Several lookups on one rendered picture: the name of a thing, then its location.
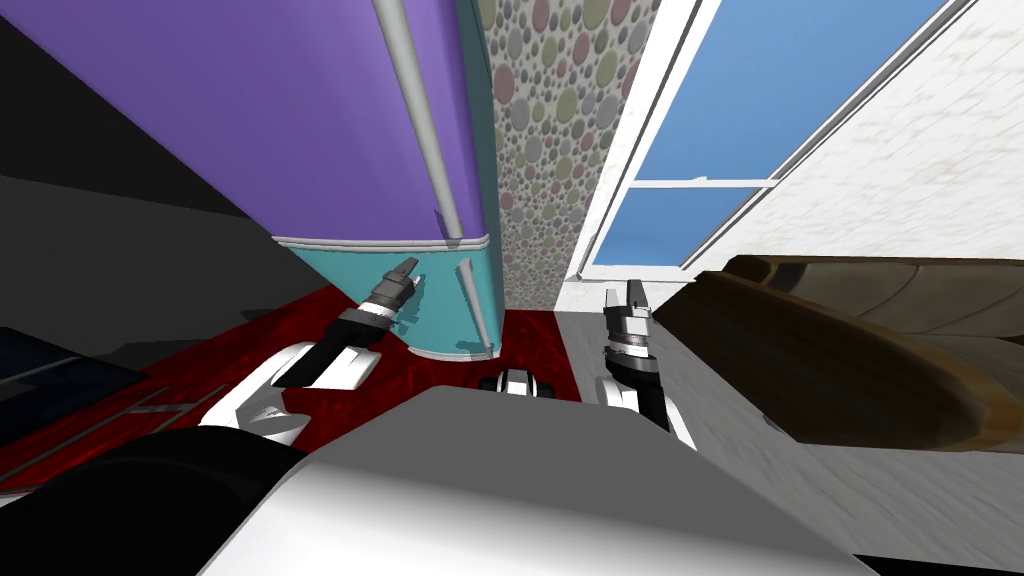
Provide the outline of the teal fridge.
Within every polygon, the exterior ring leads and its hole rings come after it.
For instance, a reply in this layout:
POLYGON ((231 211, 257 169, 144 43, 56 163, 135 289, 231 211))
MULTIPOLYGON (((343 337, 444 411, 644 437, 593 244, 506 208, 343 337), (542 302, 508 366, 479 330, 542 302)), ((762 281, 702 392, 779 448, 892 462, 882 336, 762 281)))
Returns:
MULTIPOLYGON (((464 238, 499 254, 479 6, 404 3, 464 238)), ((0 0, 0 17, 276 243, 445 240, 371 0, 0 0)))

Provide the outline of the white framed window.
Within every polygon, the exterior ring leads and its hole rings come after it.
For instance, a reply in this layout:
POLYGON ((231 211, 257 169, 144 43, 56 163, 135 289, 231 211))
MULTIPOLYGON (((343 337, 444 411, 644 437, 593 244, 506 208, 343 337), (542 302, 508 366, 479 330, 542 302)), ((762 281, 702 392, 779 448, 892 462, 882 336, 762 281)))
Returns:
POLYGON ((975 0, 664 0, 583 281, 684 282, 975 0))

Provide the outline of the teal fridge drawer front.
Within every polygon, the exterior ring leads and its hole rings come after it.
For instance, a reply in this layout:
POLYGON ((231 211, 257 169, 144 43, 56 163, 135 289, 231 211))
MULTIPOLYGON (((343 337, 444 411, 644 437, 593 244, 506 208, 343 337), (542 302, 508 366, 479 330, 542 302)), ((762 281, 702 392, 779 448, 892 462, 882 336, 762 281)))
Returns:
POLYGON ((505 303, 500 255, 487 236, 456 244, 432 241, 343 242, 281 237, 278 243, 333 284, 352 301, 364 301, 385 272, 408 257, 419 260, 413 276, 422 275, 418 290, 395 317, 392 328, 415 354, 442 361, 469 362, 497 358, 505 303), (483 346, 460 280, 457 265, 472 261, 493 357, 483 346))

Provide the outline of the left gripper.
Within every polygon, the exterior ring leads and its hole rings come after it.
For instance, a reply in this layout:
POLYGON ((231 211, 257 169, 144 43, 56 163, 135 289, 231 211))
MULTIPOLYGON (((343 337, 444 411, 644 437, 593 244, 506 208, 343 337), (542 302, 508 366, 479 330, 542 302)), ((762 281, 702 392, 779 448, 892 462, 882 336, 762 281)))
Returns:
POLYGON ((406 258, 395 269, 384 274, 374 288, 374 298, 379 304, 404 304, 418 290, 422 275, 412 277, 419 260, 406 258))

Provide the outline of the brown sofa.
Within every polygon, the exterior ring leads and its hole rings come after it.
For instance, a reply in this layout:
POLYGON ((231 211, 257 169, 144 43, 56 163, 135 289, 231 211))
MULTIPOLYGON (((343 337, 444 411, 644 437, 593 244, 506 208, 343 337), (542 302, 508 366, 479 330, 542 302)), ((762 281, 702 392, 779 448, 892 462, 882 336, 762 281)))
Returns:
POLYGON ((738 255, 654 317, 797 442, 1024 455, 1024 260, 738 255))

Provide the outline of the purple fridge door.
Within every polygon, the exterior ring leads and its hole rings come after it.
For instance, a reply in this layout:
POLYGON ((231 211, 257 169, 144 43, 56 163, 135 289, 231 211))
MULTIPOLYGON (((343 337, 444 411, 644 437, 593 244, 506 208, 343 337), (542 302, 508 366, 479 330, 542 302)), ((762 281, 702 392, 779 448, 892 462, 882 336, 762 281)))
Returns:
POLYGON ((334 250, 487 237, 476 0, 0 0, 0 175, 334 250))

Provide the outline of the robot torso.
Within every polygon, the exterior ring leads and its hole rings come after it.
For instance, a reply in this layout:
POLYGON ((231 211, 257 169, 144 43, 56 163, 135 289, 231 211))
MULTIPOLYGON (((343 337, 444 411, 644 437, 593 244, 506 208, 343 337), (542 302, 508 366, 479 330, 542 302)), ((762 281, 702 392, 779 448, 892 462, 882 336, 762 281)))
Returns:
POLYGON ((624 408, 437 386, 304 457, 199 576, 874 576, 624 408))

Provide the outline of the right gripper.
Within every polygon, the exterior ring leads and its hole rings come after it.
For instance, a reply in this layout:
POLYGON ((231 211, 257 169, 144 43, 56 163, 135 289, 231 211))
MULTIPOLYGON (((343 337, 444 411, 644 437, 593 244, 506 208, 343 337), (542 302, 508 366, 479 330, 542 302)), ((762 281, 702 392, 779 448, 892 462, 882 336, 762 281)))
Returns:
POLYGON ((603 315, 611 349, 647 349, 651 336, 652 312, 640 279, 627 281, 627 304, 622 305, 617 289, 607 289, 603 315))

